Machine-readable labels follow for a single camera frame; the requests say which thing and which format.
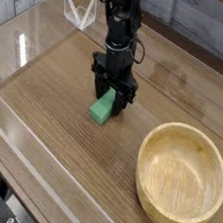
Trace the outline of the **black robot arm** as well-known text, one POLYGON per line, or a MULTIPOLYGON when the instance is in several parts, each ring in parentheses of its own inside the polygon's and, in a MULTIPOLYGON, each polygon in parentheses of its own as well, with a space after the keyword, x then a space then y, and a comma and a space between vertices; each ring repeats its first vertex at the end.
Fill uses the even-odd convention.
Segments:
POLYGON ((119 115, 129 103, 133 103, 138 83, 132 74, 132 66, 140 64, 135 58, 142 19, 140 0, 100 0, 105 5, 108 26, 105 38, 106 53, 94 52, 92 71, 95 74, 95 92, 102 97, 110 88, 115 90, 112 116, 119 115))

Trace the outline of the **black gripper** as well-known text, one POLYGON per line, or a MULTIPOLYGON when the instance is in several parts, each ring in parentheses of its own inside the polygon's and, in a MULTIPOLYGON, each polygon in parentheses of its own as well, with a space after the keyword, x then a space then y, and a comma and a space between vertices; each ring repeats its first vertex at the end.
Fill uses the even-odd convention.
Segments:
POLYGON ((112 116, 119 115, 135 99, 139 87, 132 74, 135 52, 134 47, 128 47, 121 50, 107 48, 105 53, 93 53, 94 63, 91 70, 95 74, 96 98, 102 97, 110 87, 116 91, 112 116))

